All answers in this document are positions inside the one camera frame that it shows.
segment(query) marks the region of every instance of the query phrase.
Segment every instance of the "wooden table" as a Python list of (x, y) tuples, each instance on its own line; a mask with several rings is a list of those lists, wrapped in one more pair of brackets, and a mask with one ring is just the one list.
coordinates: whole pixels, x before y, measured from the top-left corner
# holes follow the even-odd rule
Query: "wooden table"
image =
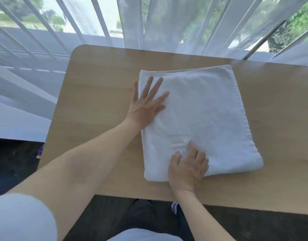
[[(264, 168), (205, 178), (204, 204), (308, 214), (308, 67), (82, 45), (71, 56), (39, 167), (118, 125), (141, 69), (230, 64)], [(174, 200), (167, 182), (143, 177), (138, 135), (98, 194)]]

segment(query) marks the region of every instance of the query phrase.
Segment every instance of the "white sneaker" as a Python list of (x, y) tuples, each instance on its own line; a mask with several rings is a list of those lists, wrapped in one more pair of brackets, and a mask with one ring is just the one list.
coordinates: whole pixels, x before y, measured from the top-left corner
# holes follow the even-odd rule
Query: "white sneaker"
[(177, 213), (177, 205), (178, 205), (178, 202), (173, 202), (171, 205), (172, 211), (175, 215)]

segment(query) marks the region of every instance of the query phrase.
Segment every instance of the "white towel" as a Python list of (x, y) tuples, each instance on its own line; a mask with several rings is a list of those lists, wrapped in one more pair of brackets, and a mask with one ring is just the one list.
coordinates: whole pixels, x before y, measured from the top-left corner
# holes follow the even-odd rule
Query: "white towel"
[(252, 171), (263, 161), (252, 140), (241, 95), (230, 65), (192, 70), (141, 70), (139, 92), (149, 76), (163, 77), (154, 99), (170, 95), (166, 109), (142, 130), (144, 177), (168, 181), (171, 156), (186, 155), (189, 140), (209, 158), (205, 176)]

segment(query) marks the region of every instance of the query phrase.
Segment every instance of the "dark pants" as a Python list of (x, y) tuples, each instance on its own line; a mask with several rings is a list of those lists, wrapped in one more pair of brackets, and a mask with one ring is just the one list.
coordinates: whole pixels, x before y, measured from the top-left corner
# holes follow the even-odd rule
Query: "dark pants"
[[(177, 236), (179, 236), (183, 241), (194, 241), (180, 205), (177, 205), (176, 222)], [(129, 207), (118, 226), (115, 235), (131, 228), (140, 228), (156, 233), (163, 233), (160, 229), (159, 223), (160, 221), (154, 204), (150, 200), (137, 199)]]

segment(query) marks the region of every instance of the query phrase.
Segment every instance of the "left hand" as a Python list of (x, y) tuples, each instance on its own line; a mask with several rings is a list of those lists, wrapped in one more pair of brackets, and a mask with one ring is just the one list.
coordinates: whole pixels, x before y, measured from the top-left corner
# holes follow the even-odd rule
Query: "left hand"
[(140, 98), (138, 98), (138, 81), (134, 82), (134, 96), (128, 109), (126, 119), (134, 121), (139, 129), (144, 129), (146, 126), (150, 125), (154, 120), (155, 116), (162, 110), (165, 109), (165, 105), (162, 105), (164, 100), (168, 97), (169, 92), (165, 92), (162, 96), (158, 97), (153, 101), (157, 91), (159, 90), (163, 78), (159, 78), (156, 84), (153, 86), (151, 91), (149, 91), (151, 84), (153, 82), (153, 77), (149, 77), (145, 85)]

